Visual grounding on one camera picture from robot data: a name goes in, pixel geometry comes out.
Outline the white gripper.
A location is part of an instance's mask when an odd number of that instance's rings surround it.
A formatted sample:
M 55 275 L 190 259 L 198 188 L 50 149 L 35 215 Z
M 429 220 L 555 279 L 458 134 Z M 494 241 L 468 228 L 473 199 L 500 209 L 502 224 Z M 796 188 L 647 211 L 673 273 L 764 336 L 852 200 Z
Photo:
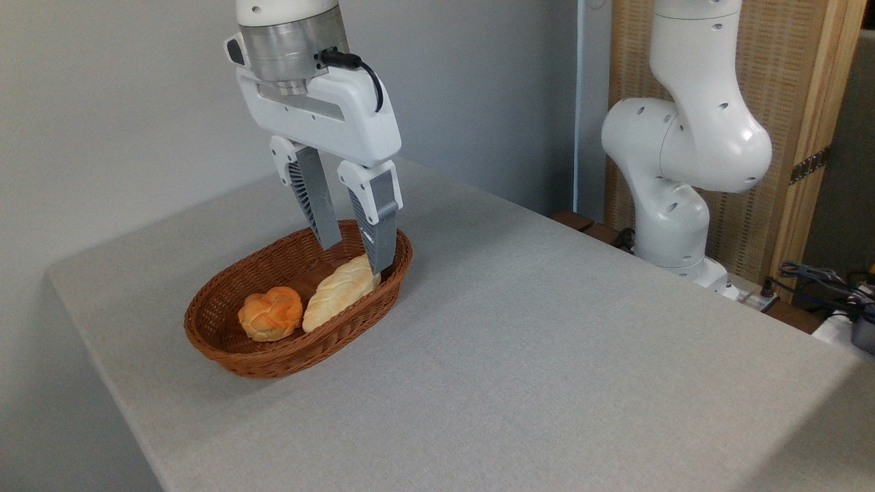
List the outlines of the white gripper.
M 293 190 L 322 249 L 342 236 L 318 150 L 346 159 L 338 177 L 348 189 L 372 274 L 390 267 L 403 199 L 396 165 L 388 159 L 402 141 L 375 72 L 359 56 L 333 46 L 313 55 L 322 73 L 306 82 L 306 94 L 282 94 L 250 71 L 241 36 L 227 40 L 227 52 L 254 121 L 275 135 L 269 147 L 282 184 Z

